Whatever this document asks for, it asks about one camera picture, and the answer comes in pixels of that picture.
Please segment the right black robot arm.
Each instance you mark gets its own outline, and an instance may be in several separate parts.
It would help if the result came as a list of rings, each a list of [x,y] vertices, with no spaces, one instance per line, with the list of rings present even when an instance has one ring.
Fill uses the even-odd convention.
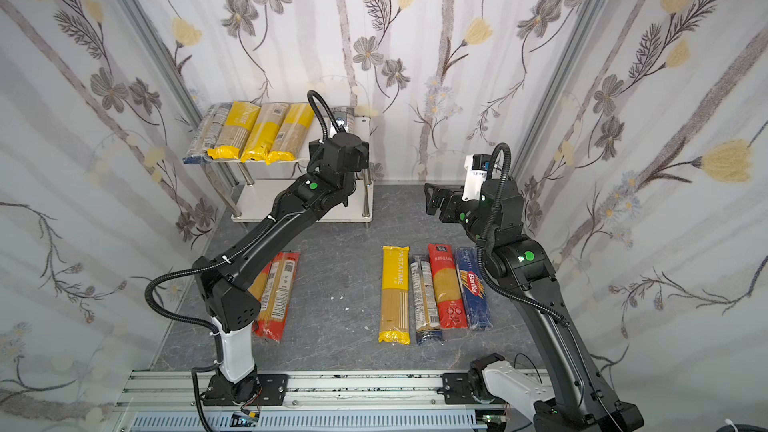
[[[479,400],[499,399],[537,431],[635,431],[637,405],[618,397],[594,363],[565,305],[543,246],[523,227],[524,200],[515,183],[486,181],[477,197],[460,188],[424,186],[426,212],[460,224],[476,247],[485,284],[523,316],[550,383],[523,374],[499,355],[472,364]]]

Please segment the long yellow spaghetti bag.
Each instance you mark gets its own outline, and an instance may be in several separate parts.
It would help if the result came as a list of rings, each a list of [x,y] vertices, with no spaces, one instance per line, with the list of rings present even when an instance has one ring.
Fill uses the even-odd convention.
[[[379,343],[410,344],[408,255],[408,247],[382,248]]]

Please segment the red Barilla spaghetti bag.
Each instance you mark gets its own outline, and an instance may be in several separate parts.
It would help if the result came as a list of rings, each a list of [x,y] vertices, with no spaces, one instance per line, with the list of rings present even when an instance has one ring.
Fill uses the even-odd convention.
[[[429,244],[428,254],[440,327],[467,329],[467,316],[452,248],[447,244]]]

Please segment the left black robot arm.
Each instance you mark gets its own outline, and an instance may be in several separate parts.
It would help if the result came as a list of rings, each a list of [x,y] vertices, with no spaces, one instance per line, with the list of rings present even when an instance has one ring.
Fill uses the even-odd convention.
[[[356,174],[369,166],[369,144],[352,133],[313,141],[309,150],[306,172],[275,197],[270,213],[196,277],[217,347],[215,373],[200,395],[205,406],[243,405],[259,394],[251,336],[262,305],[249,288],[295,237],[348,204]]]

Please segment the red spaghetti bag white label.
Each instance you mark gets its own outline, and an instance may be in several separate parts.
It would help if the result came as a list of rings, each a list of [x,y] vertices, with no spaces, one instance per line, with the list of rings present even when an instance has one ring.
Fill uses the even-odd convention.
[[[286,315],[293,283],[301,254],[280,252],[271,261],[271,270],[262,295],[264,299],[253,332],[264,339],[280,342],[283,337]]]

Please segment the yellow spaghetti bag barcode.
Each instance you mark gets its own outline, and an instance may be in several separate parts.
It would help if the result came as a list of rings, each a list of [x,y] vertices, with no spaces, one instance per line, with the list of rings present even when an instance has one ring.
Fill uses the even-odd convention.
[[[290,162],[297,159],[315,114],[308,103],[294,103],[278,131],[265,163]]]

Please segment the yellow band spaghetti bag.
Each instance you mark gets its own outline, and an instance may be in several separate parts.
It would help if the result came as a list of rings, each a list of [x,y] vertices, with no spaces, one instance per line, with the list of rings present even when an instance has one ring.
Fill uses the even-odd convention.
[[[266,159],[287,115],[289,104],[285,102],[267,103],[261,107],[240,161],[263,161]]]

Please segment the yellow Pastatime spaghetti bag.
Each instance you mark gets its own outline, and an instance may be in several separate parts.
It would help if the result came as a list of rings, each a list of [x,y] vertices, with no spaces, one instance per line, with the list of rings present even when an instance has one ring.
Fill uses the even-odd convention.
[[[213,160],[237,160],[253,130],[261,108],[250,102],[233,102],[219,137],[207,150]]]

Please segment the clear grey labelled spaghetti bag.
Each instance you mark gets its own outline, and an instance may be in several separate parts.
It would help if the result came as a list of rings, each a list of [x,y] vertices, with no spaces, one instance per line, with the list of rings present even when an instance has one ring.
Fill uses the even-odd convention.
[[[212,161],[208,150],[215,147],[232,105],[232,102],[220,102],[207,109],[182,158],[184,164],[199,165]]]

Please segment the blue gold spaghetti bag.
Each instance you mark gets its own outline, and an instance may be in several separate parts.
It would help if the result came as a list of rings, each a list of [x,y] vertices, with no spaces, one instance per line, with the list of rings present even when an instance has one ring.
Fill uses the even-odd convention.
[[[351,106],[335,106],[331,108],[331,114],[335,125],[329,126],[329,136],[333,137],[337,130],[342,129],[346,133],[353,133],[355,129],[354,108]]]
[[[429,341],[443,341],[429,259],[425,255],[414,255],[410,257],[409,265],[413,285],[416,342],[422,345]]]

